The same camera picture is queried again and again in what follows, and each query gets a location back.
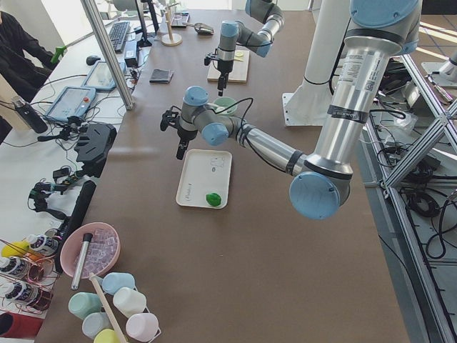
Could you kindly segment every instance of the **white tray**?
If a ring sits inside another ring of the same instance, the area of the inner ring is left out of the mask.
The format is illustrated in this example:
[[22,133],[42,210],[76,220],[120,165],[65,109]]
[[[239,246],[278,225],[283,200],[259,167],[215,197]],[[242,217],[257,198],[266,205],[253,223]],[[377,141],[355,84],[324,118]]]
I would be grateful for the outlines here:
[[[222,209],[227,205],[231,169],[231,153],[216,150],[189,150],[179,180],[176,202],[181,206]],[[221,196],[219,206],[211,206],[206,195]]]

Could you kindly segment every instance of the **white bottle cap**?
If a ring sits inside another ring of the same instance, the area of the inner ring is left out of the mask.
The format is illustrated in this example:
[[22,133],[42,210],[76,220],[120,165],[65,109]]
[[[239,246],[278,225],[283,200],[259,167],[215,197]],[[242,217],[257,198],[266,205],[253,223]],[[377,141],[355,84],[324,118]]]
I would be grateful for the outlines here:
[[12,291],[14,291],[14,284],[12,282],[0,284],[0,296],[4,297],[5,295],[10,294]]
[[38,236],[36,236],[35,234],[30,234],[27,236],[26,241],[30,244],[33,244],[36,241],[38,241]]
[[4,268],[8,266],[9,258],[8,257],[0,257],[0,268]]

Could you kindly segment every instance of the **cutting board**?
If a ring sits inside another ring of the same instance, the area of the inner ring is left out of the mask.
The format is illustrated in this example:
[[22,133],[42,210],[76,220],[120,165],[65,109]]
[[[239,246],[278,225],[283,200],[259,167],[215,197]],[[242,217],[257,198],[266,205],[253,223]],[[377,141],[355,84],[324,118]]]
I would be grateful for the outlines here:
[[[233,61],[233,71],[228,76],[228,82],[246,83],[248,80],[249,50],[236,50],[236,55],[238,51],[242,52],[243,56],[236,58],[243,59],[243,61],[238,61],[237,59]],[[209,64],[208,81],[217,81],[220,75],[221,73],[214,65],[212,63]]]

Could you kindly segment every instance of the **blue joint cap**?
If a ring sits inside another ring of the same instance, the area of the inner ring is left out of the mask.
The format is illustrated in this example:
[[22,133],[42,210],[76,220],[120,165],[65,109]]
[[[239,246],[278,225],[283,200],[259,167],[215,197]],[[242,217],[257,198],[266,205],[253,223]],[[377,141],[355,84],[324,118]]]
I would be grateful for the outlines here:
[[216,146],[224,143],[228,137],[229,132],[225,125],[221,123],[211,123],[206,125],[203,130],[201,130],[201,136],[204,138],[206,143],[211,146]]
[[288,195],[293,207],[311,219],[326,219],[340,207],[340,194],[327,177],[314,171],[297,175],[289,188]]
[[256,51],[256,54],[258,54],[260,57],[265,57],[267,53],[271,49],[271,42],[266,41],[265,43],[262,43]]
[[208,93],[200,86],[190,86],[184,93],[183,101],[189,106],[203,106],[208,102]]
[[221,36],[224,37],[235,37],[238,36],[239,29],[236,21],[224,20],[221,25]]
[[248,16],[251,16],[251,0],[246,1],[246,6],[244,7],[244,11]]
[[379,29],[405,19],[417,7],[418,0],[351,0],[351,17],[367,29]]
[[418,43],[419,43],[419,40],[417,39],[415,41],[410,41],[410,42],[404,44],[402,50],[398,54],[399,55],[410,54],[411,52],[416,50]]

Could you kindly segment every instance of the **brown table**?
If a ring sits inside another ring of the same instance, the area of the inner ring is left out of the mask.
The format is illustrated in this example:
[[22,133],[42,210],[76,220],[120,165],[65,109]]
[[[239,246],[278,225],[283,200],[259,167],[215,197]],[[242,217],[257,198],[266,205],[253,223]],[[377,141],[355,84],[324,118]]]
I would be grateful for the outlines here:
[[[175,202],[179,139],[159,122],[172,104],[181,106],[188,86],[216,98],[203,59],[217,47],[224,19],[260,27],[240,11],[192,11],[191,21],[212,25],[214,36],[187,28],[180,46],[151,50],[85,222],[118,231],[113,270],[135,276],[159,318],[157,342],[409,342],[356,163],[350,199],[325,221],[300,216],[288,200],[291,177],[235,141],[219,148],[233,154],[226,208]],[[224,93],[252,96],[248,120],[306,153],[320,128],[284,127],[281,94],[301,83],[313,28],[310,13],[286,12],[271,53],[253,55],[247,84]],[[171,83],[149,84],[153,68],[173,69]],[[201,137],[190,148],[210,149]],[[37,343],[84,342],[81,321],[67,310],[70,283],[67,276],[56,283]],[[81,290],[92,292],[88,281]]]

